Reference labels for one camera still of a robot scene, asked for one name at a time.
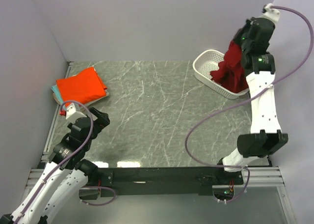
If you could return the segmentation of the dark red t shirt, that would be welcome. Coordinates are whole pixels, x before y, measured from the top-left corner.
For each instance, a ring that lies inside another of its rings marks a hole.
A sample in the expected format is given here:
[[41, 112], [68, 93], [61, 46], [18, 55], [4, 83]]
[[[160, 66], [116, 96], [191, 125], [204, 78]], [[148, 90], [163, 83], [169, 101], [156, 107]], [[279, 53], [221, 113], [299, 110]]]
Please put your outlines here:
[[231, 41], [224, 54], [223, 60], [218, 63], [218, 70], [210, 72], [211, 80], [232, 93], [240, 93], [248, 89], [244, 68], [241, 66], [241, 48]]

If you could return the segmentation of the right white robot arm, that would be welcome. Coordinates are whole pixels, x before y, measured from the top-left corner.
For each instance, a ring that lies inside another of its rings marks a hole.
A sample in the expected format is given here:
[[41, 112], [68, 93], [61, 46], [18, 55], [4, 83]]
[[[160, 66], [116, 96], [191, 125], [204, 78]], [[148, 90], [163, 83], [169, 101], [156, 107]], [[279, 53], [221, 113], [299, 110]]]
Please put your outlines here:
[[234, 38], [241, 47], [240, 64], [249, 87], [252, 124], [248, 134], [238, 136], [236, 149], [221, 160], [224, 167], [215, 172], [220, 184], [227, 184], [233, 177], [232, 172], [272, 155], [288, 141], [276, 112], [275, 61], [267, 51], [274, 29], [275, 24], [269, 19], [251, 18]]

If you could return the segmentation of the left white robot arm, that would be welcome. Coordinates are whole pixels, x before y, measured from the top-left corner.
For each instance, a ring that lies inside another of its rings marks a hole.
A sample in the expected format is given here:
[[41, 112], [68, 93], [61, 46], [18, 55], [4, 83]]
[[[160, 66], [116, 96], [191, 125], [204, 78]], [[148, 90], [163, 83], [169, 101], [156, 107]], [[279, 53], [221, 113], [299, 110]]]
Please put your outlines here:
[[70, 106], [65, 112], [70, 129], [52, 154], [20, 206], [1, 217], [2, 224], [50, 224], [62, 205], [85, 185], [98, 180], [98, 167], [86, 159], [91, 142], [110, 124], [107, 113], [94, 107], [83, 114]]

